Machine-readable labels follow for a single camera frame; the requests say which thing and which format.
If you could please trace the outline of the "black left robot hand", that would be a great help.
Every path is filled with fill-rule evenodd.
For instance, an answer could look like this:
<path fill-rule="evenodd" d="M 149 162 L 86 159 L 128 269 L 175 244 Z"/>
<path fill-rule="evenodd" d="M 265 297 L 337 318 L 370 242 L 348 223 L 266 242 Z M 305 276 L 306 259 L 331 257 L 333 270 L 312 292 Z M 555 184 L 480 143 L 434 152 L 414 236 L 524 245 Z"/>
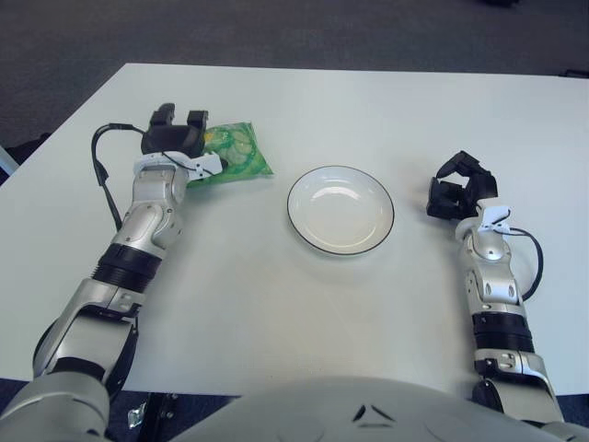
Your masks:
<path fill-rule="evenodd" d="M 148 130 L 142 136 L 144 155 L 173 151 L 196 158 L 202 154 L 209 112 L 191 110 L 185 124 L 174 124 L 174 113 L 174 103 L 164 103 L 153 112 Z"/>

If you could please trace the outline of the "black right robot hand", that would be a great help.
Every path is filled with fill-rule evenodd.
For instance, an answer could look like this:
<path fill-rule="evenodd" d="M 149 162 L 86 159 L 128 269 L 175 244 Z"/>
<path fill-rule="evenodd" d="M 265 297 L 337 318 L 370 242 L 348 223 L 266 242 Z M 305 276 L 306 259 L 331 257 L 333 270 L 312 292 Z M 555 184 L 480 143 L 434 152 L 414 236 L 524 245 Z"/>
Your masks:
<path fill-rule="evenodd" d="M 443 180 L 454 173 L 467 178 L 467 184 Z M 446 220 L 463 220 L 477 215 L 479 200 L 497 196 L 497 182 L 491 172 L 469 153 L 460 151 L 431 178 L 426 213 Z"/>

